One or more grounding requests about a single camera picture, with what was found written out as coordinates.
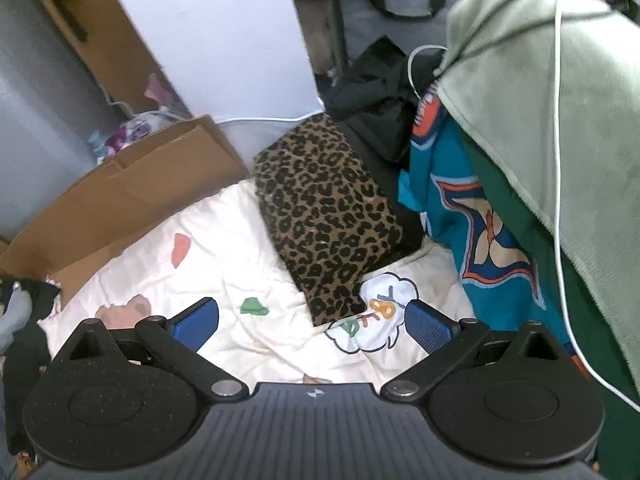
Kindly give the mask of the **white printed cloth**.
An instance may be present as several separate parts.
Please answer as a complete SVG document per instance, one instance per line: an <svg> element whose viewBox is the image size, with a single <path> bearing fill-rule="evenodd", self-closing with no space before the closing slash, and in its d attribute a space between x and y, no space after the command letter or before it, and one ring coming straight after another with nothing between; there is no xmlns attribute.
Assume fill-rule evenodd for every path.
<svg viewBox="0 0 640 480"><path fill-rule="evenodd" d="M421 361L405 310L419 299L450 318L473 309L449 250L424 240L414 254L368 274L361 314L321 326L271 245L255 185L244 180L174 214L101 262L78 292L41 324L51 351L85 318L133 326L145 313L165 318L209 297L219 325L200 355L258 382L368 382L380 386Z"/></svg>

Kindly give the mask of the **black garment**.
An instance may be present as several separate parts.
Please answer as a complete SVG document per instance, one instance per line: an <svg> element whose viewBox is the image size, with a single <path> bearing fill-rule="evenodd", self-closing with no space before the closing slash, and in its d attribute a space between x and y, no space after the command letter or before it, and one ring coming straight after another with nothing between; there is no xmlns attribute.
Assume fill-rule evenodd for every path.
<svg viewBox="0 0 640 480"><path fill-rule="evenodd" d="M326 111L390 202L402 227L398 256L420 249L419 215L398 200L402 170L409 169L410 138L419 101L435 80L442 49L424 49L414 58L384 36L370 44L326 94Z"/></svg>

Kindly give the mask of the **leopard print garment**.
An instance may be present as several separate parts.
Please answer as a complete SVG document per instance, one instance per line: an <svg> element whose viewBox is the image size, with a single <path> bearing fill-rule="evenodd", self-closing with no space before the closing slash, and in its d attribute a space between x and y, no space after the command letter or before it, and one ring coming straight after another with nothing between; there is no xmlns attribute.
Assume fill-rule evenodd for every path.
<svg viewBox="0 0 640 480"><path fill-rule="evenodd" d="M364 310L360 281L396 255L404 229L382 188L326 114L254 158L270 240L321 326Z"/></svg>

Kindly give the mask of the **light green towel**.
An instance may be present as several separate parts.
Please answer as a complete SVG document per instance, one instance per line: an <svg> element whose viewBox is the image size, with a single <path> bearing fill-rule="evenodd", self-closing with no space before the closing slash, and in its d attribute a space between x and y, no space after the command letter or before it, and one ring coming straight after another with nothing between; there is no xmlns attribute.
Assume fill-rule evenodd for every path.
<svg viewBox="0 0 640 480"><path fill-rule="evenodd" d="M590 364L639 387L639 29L603 0L459 0L439 95Z"/></svg>

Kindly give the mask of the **teal orange patterned garment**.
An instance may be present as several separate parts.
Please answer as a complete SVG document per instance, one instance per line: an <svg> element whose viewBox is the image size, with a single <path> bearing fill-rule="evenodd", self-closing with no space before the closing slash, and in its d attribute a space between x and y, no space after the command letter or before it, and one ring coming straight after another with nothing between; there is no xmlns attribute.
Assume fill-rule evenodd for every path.
<svg viewBox="0 0 640 480"><path fill-rule="evenodd" d="M540 286L537 263L489 203L463 146L463 131L436 84L421 99L410 138L409 169L398 198L418 212L426 234L448 247L475 317L492 330L540 321L577 358L558 304Z"/></svg>

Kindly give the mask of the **brown cardboard box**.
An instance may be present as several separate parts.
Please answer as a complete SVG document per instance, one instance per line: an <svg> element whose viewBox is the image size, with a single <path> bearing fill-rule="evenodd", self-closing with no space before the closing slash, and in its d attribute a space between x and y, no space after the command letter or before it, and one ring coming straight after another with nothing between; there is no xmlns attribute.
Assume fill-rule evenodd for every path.
<svg viewBox="0 0 640 480"><path fill-rule="evenodd" d="M65 0L88 29L75 38L53 0L39 0L85 66L136 112L159 74L152 54L118 0ZM154 226L205 196L246 178L248 170L213 119L201 116L149 136L91 170L17 234L1 270L55 278L69 302L93 273Z"/></svg>

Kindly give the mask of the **grey fabric storage bag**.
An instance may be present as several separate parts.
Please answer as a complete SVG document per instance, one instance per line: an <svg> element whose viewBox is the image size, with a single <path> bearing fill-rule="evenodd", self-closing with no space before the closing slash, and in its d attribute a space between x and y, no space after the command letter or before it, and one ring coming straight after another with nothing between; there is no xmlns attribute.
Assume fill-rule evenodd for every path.
<svg viewBox="0 0 640 480"><path fill-rule="evenodd" d="M445 47L449 10L458 0L330 0L337 73L383 36L402 52Z"/></svg>

